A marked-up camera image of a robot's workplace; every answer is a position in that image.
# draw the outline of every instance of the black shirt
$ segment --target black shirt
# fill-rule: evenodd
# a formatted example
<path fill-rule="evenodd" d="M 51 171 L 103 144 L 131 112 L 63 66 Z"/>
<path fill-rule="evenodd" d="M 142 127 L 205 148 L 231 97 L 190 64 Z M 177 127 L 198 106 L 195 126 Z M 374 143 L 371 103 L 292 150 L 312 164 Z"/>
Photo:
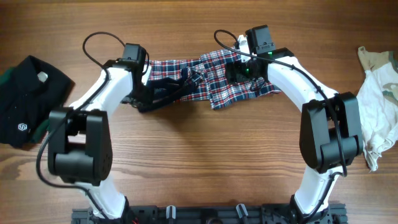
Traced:
<path fill-rule="evenodd" d="M 44 72 L 42 82 L 37 74 Z M 22 147 L 50 111 L 62 105 L 72 81 L 60 70 L 28 56 L 0 86 L 0 142 Z"/>

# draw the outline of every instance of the white cloth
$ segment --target white cloth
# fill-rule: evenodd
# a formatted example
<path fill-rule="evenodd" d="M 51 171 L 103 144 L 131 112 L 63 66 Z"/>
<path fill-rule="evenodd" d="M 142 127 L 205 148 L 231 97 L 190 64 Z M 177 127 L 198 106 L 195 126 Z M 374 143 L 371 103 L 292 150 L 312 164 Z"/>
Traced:
<path fill-rule="evenodd" d="M 358 49 L 366 78 L 357 95 L 364 156 L 372 171 L 377 159 L 398 140 L 398 69 L 392 52 Z"/>

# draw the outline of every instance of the wooden table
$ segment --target wooden table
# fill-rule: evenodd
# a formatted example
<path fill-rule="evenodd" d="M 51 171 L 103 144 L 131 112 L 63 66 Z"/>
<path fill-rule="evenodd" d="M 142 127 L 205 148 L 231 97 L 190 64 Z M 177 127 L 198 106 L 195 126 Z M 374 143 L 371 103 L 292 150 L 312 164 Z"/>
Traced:
<path fill-rule="evenodd" d="M 75 81 L 67 104 L 100 74 L 81 50 L 84 38 L 99 30 L 141 44 L 151 59 L 166 60 L 220 49 L 216 29 L 238 35 L 267 24 L 277 47 L 289 48 L 327 86 L 353 93 L 364 80 L 358 47 L 398 50 L 397 1 L 17 2 L 29 1 L 0 5 L 0 72 L 29 54 L 45 60 Z M 95 37 L 88 51 L 104 63 L 120 57 L 123 48 L 111 37 Z M 132 205 L 287 203 L 302 180 L 300 112 L 284 94 L 217 111 L 208 101 L 149 114 L 121 105 L 110 127 L 112 174 Z M 88 206 L 76 190 L 38 180 L 38 147 L 0 145 L 0 223 L 68 223 L 72 208 Z M 369 173 L 359 156 L 348 177 L 338 180 L 330 200 L 346 204 L 350 223 L 398 222 L 397 159 L 395 147 Z"/>

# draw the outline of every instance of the plaid shirt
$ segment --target plaid shirt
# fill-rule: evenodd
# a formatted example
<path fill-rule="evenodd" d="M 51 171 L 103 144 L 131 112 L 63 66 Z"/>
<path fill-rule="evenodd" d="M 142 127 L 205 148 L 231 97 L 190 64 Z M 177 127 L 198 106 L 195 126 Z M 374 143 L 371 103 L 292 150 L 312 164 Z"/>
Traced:
<path fill-rule="evenodd" d="M 275 85 L 265 82 L 263 78 L 256 81 L 253 90 L 251 82 L 229 85 L 225 77 L 225 65 L 240 60 L 241 56 L 229 50 L 217 50 L 200 56 L 196 60 L 166 60 L 150 61 L 152 70 L 149 80 L 163 78 L 182 78 L 181 70 L 187 68 L 188 82 L 197 84 L 196 90 L 180 101 L 210 100 L 211 108 L 220 109 L 232 103 L 250 98 L 256 98 L 270 93 L 280 93 Z"/>

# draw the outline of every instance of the black base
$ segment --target black base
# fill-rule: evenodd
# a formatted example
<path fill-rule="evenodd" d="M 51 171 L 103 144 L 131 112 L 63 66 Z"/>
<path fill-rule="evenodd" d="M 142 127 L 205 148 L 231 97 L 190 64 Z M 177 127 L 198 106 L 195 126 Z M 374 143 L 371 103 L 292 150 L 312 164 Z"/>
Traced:
<path fill-rule="evenodd" d="M 166 208 L 156 206 L 131 206 L 139 224 L 169 224 L 166 219 Z M 289 204 L 270 204 L 246 207 L 249 224 L 294 224 L 289 220 Z M 92 224 L 92 209 L 76 209 L 72 213 L 71 224 Z M 178 208 L 174 224 L 206 224 L 213 218 L 220 219 L 223 224 L 239 224 L 235 207 L 198 207 Z M 345 204 L 329 204 L 327 215 L 311 224 L 346 224 L 348 219 Z"/>

